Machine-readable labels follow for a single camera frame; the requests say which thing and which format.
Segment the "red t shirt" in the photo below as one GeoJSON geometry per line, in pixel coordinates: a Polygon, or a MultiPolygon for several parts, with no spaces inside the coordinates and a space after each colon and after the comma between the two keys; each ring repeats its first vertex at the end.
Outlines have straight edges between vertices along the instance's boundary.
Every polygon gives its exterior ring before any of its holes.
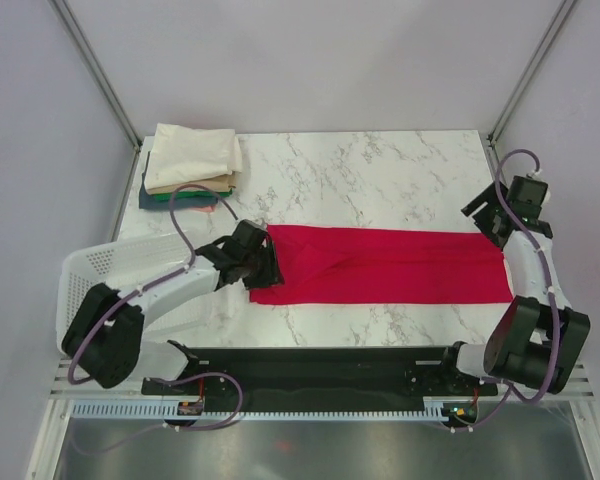
{"type": "Polygon", "coordinates": [[[479,233],[272,225],[284,282],[260,305],[473,305],[512,300],[503,253],[479,233]]]}

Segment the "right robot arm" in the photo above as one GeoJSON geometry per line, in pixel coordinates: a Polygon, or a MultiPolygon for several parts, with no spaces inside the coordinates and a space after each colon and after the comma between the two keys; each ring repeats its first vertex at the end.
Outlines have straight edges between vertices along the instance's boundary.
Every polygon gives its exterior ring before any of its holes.
{"type": "Polygon", "coordinates": [[[553,232],[540,219],[548,185],[516,176],[510,186],[493,183],[462,209],[504,254],[514,298],[484,345],[456,342],[449,362],[438,368],[438,381],[457,394],[474,377],[494,377],[541,390],[555,336],[549,295],[558,314],[557,360],[545,390],[560,393],[590,332],[589,317],[566,299],[552,259],[553,232]]]}

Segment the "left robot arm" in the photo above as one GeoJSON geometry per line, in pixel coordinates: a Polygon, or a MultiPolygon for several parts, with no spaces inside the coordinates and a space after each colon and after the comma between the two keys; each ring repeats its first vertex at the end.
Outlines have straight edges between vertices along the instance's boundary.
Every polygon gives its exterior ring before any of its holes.
{"type": "Polygon", "coordinates": [[[250,220],[197,249],[190,240],[185,244],[189,260],[141,286],[118,290],[99,283],[90,288],[61,343],[71,358],[71,385],[119,385],[139,361],[145,328],[194,298],[238,281],[248,290],[284,283],[270,233],[250,220]]]}

